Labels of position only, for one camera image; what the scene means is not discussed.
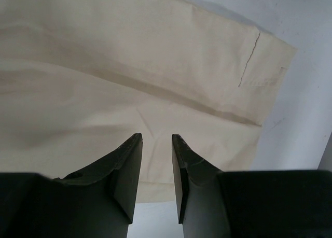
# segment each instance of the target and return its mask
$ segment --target white wall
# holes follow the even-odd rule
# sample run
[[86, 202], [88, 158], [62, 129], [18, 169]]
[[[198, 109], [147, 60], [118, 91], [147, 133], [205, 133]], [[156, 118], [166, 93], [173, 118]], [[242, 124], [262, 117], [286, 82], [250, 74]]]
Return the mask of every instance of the white wall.
[[[298, 48], [252, 169], [316, 169], [332, 131], [332, 0], [194, 1]], [[128, 237], [182, 237], [175, 202], [139, 204], [134, 221]]]
[[318, 168], [320, 170], [332, 171], [332, 134], [327, 143], [320, 166]]

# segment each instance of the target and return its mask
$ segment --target beige trousers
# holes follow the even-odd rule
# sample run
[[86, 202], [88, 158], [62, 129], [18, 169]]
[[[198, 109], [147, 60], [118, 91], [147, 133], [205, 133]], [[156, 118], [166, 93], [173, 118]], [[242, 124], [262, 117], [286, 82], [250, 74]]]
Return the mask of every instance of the beige trousers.
[[172, 200], [171, 135], [248, 169], [295, 51], [183, 0], [8, 0], [0, 171], [63, 177], [140, 132], [137, 200]]

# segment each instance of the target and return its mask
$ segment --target cream fabric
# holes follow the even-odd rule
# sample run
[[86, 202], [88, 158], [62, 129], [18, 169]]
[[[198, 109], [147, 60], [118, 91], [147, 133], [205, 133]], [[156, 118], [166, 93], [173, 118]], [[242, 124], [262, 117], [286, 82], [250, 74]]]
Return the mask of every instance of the cream fabric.
[[0, 171], [63, 177], [140, 132], [137, 200], [174, 199], [171, 135], [248, 169], [294, 54], [183, 0], [7, 0]]

